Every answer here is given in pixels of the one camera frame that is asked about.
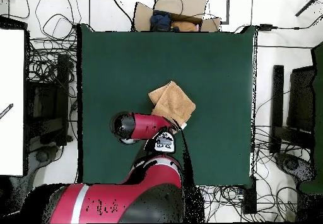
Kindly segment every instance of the white monitor screen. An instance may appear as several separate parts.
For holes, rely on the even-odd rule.
[[[0,29],[0,175],[23,175],[24,34]]]

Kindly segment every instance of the white floor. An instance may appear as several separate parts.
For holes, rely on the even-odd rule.
[[[44,37],[40,31],[40,26],[35,16],[35,10],[40,0],[29,0],[30,16],[25,19],[28,23],[30,30],[30,37]],[[153,7],[154,0],[117,0],[121,1],[121,6],[126,13],[132,18],[136,1],[139,1],[149,7]],[[226,18],[226,0],[209,0],[209,8],[206,12],[215,16]],[[222,31],[234,32],[241,25],[259,25],[261,23],[270,23],[277,27],[307,27],[315,21],[315,19],[322,13],[322,3],[319,1],[309,7],[302,15],[296,17],[296,12],[308,0],[230,0],[230,24],[222,25]],[[118,9],[113,0],[78,0],[79,13],[75,0],[70,0],[73,7],[74,21],[87,23],[91,25],[96,31],[129,31],[130,21]],[[26,16],[28,8],[26,0],[10,0],[10,14],[17,16]],[[54,14],[61,13],[71,20],[71,11],[67,0],[41,0],[37,9],[37,16],[40,24],[44,23]],[[46,26],[47,32],[52,32],[57,19],[51,20]],[[61,37],[66,35],[70,29],[70,25],[61,20],[57,26],[55,36]],[[310,55],[311,47],[320,44],[323,41],[323,23],[318,24],[304,30],[272,30],[271,32],[260,32],[258,37],[257,50],[257,99],[256,107],[259,107],[266,100],[271,98],[271,78],[273,66],[276,64],[284,65],[285,67],[285,91],[289,90],[289,77],[292,69],[302,66],[312,65],[312,58]],[[288,46],[297,48],[274,47],[274,46]],[[270,115],[270,102],[261,107],[257,113],[255,124],[259,126],[268,126]],[[284,122],[286,123],[288,112],[288,94],[285,94],[284,106]],[[77,115],[73,114],[72,120],[76,120]],[[260,127],[264,131],[268,131],[266,127]],[[265,139],[264,136],[257,135],[259,139]],[[34,186],[47,183],[73,183],[76,176],[76,164],[78,158],[77,142],[76,140],[69,143],[62,155],[62,158],[49,166],[42,168],[38,171],[35,179]],[[284,186],[295,187],[293,180],[289,175],[279,171],[273,162],[268,162],[265,165],[258,164],[257,172],[264,178],[271,186],[273,194]],[[269,194],[269,187],[261,177],[256,175],[259,179],[257,181],[258,197]],[[279,194],[279,198],[284,202],[296,202],[296,194],[292,190],[283,190]],[[263,197],[259,199],[260,203],[270,203],[273,197]],[[258,208],[268,208],[270,204],[258,204]],[[210,208],[206,208],[206,214],[216,212],[210,219],[210,222],[233,222],[240,221],[240,216],[232,206],[226,206],[224,203],[213,203]],[[269,221],[273,221],[275,216],[270,213],[260,214]],[[251,220],[251,216],[244,216],[246,219]]]

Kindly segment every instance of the green tabletop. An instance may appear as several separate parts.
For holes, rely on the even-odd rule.
[[[196,104],[184,129],[195,183],[250,184],[254,34],[254,27],[234,34],[91,32],[82,25],[83,182],[126,178],[141,144],[120,144],[110,118],[150,114],[148,93],[174,81]]]

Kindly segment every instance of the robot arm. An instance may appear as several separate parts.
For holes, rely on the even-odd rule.
[[[34,189],[21,210],[26,221],[67,224],[182,222],[182,170],[179,163],[167,155],[175,144],[171,134],[174,126],[163,117],[126,112],[113,117],[110,128],[119,139],[147,139],[150,143],[147,142],[145,150],[150,154],[135,160],[121,184],[68,184]],[[41,197],[44,199],[39,202],[37,199]]]

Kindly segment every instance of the folded towel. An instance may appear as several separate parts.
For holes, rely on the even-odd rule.
[[[150,92],[148,96],[155,105],[151,114],[164,116],[171,122],[175,119],[180,126],[189,120],[196,107],[173,81]]]
[[[189,21],[174,21],[172,27],[178,27],[181,32],[198,32],[198,28],[195,24]]]

